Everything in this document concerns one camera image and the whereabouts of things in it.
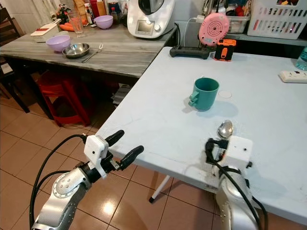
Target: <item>tile floor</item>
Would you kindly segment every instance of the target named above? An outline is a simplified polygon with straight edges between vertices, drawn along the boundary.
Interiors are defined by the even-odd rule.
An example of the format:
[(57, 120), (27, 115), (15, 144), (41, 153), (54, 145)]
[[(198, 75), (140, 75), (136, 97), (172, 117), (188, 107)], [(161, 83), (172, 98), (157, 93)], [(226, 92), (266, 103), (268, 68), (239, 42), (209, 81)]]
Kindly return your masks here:
[[(36, 173), (52, 148), (75, 133), (94, 134), (111, 114), (102, 106), (88, 127), (58, 127), (37, 104), (25, 114), (14, 101), (0, 104), (0, 228), (28, 230), (30, 194)], [(72, 169), (85, 161), (83, 143), (72, 140), (49, 160), (43, 175)], [(154, 204), (148, 202), (164, 175), (131, 165), (97, 181), (80, 202), (71, 230), (219, 230), (214, 195), (171, 179)], [(48, 199), (53, 176), (45, 182), (35, 203), (35, 215)], [(270, 230), (307, 230), (306, 226), (270, 214)]]

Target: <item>orange device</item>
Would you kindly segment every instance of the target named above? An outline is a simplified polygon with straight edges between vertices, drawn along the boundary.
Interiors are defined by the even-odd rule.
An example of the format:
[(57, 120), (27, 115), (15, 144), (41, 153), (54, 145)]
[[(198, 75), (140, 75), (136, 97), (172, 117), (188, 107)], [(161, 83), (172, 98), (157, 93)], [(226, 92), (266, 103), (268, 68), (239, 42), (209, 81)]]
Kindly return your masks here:
[(214, 59), (218, 61), (231, 61), (236, 46), (236, 40), (221, 39), (217, 43)]

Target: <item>pink speaker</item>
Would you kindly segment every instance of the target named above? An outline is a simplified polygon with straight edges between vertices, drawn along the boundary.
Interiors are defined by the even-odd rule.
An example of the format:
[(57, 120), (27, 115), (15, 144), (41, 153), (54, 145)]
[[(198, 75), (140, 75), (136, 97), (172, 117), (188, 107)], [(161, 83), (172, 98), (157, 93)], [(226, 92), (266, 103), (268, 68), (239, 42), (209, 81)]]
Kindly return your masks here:
[(208, 46), (216, 45), (229, 30), (229, 19), (222, 13), (209, 14), (201, 24), (198, 38)]

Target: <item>blue bottle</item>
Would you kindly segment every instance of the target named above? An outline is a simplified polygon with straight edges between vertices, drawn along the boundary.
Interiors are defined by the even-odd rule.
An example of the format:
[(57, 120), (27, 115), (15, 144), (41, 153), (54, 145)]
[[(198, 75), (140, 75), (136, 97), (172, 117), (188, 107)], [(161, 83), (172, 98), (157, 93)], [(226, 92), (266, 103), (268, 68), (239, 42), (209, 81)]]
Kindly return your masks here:
[(305, 47), (296, 61), (296, 67), (301, 70), (307, 70), (307, 47)]

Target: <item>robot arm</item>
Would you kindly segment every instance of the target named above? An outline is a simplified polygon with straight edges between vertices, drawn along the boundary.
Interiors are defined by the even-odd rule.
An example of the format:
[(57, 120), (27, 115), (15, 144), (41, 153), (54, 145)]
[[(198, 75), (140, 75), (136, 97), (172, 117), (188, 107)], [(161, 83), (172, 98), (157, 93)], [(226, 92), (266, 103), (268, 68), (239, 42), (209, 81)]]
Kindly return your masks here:
[[(213, 158), (214, 145), (223, 149), (223, 153)], [(224, 230), (258, 230), (258, 214), (254, 207), (248, 206), (252, 202), (252, 194), (246, 177), (246, 168), (251, 167), (249, 161), (252, 142), (248, 139), (231, 136), (229, 140), (208, 140), (205, 147), (207, 163), (213, 164), (212, 173), (219, 177), (219, 187), (216, 201), (221, 211), (222, 227)], [(245, 195), (229, 180), (227, 172)]]
[(115, 144), (123, 135), (124, 131), (120, 130), (106, 139), (95, 135), (87, 137), (84, 153), (89, 162), (77, 165), (75, 169), (56, 179), (50, 198), (44, 204), (31, 229), (69, 229), (77, 205), (91, 188), (92, 183), (100, 177), (105, 179), (110, 171), (124, 170), (144, 151), (143, 146), (138, 146), (120, 162), (113, 161), (113, 155), (108, 151), (108, 147)]

